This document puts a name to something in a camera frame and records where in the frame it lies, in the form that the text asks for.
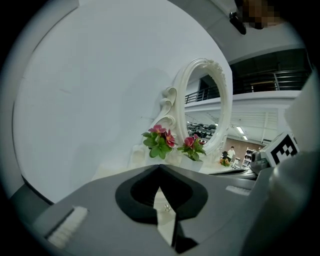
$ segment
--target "metal railing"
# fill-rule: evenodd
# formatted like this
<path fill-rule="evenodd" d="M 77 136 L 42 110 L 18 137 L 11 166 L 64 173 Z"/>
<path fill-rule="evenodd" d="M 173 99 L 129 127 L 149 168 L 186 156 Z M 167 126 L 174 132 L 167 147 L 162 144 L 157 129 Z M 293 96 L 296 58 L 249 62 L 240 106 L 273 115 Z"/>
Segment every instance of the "metal railing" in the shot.
<path fill-rule="evenodd" d="M 307 70 L 279 71 L 246 75 L 233 79 L 233 94 L 268 91 L 300 91 L 308 79 Z M 219 98 L 217 86 L 205 88 L 185 96 L 185 104 Z"/>

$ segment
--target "white ornate mirror frame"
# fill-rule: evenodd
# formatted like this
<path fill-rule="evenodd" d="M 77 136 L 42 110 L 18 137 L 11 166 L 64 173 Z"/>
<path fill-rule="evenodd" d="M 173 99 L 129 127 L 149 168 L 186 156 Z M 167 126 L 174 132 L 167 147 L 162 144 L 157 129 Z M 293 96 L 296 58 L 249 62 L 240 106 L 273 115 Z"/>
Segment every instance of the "white ornate mirror frame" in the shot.
<path fill-rule="evenodd" d="M 203 146 L 207 153 L 207 157 L 204 157 L 203 161 L 211 162 L 217 154 L 219 156 L 221 154 L 222 146 L 227 138 L 232 111 L 232 97 L 229 95 L 225 74 L 219 63 L 205 58 L 197 58 L 182 68 L 174 80 L 173 87 L 168 87 L 162 92 L 165 98 L 160 101 L 161 111 L 150 127 L 160 124 L 162 127 L 170 129 L 176 143 L 179 146 L 183 145 L 185 138 L 189 137 L 185 116 L 186 88 L 190 75 L 195 69 L 204 69 L 215 81 L 220 93 L 221 112 L 218 127 L 212 138 Z M 175 160 L 177 154 L 179 153 L 174 150 L 167 155 L 165 161 L 169 164 L 178 165 L 179 161 Z M 145 166 L 148 164 L 149 158 L 149 149 L 143 144 L 136 145 L 133 147 L 129 166 L 131 168 Z"/>

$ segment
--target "white wall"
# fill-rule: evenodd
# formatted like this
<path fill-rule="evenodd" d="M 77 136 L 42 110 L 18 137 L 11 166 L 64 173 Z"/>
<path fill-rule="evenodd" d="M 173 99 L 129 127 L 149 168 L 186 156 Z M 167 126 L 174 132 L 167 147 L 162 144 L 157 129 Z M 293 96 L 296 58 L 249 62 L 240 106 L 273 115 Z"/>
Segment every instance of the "white wall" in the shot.
<path fill-rule="evenodd" d="M 77 0 L 47 2 L 26 24 L 12 45 L 0 74 L 0 180 L 11 197 L 23 184 L 16 159 L 13 110 L 26 66 L 38 43 L 65 15 L 77 8 Z"/>
<path fill-rule="evenodd" d="M 199 91 L 200 79 L 194 82 L 188 83 L 185 91 L 185 95 L 193 94 Z"/>
<path fill-rule="evenodd" d="M 232 88 L 216 43 L 172 3 L 85 1 L 43 38 L 21 81 L 13 133 L 23 176 L 57 202 L 101 164 L 126 168 L 162 90 L 197 58 L 218 62 Z"/>

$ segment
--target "person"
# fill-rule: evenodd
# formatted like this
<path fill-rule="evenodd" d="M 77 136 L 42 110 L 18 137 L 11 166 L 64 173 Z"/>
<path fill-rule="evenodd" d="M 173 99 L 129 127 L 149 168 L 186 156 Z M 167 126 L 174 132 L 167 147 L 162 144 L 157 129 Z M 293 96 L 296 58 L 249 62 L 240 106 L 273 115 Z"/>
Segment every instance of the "person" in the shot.
<path fill-rule="evenodd" d="M 228 155 L 226 158 L 228 158 L 229 162 L 231 163 L 232 157 L 236 154 L 236 152 L 234 151 L 235 147 L 231 146 L 231 149 L 229 149 L 228 151 Z"/>

